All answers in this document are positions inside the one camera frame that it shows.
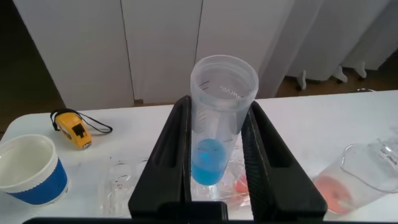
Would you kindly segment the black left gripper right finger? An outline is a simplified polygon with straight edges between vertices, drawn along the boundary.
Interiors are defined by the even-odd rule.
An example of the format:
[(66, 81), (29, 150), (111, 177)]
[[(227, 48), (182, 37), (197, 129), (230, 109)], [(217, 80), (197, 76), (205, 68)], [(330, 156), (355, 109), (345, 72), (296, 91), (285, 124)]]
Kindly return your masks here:
[(328, 209), (261, 106), (253, 102), (241, 130), (255, 221), (322, 221)]

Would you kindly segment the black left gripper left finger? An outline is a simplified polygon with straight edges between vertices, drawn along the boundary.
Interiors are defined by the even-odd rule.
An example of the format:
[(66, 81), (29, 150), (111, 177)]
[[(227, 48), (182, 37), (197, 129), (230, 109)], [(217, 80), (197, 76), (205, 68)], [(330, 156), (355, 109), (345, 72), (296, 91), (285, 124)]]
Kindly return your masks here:
[(133, 218), (182, 218), (190, 193), (191, 103), (186, 95), (169, 117), (128, 201)]

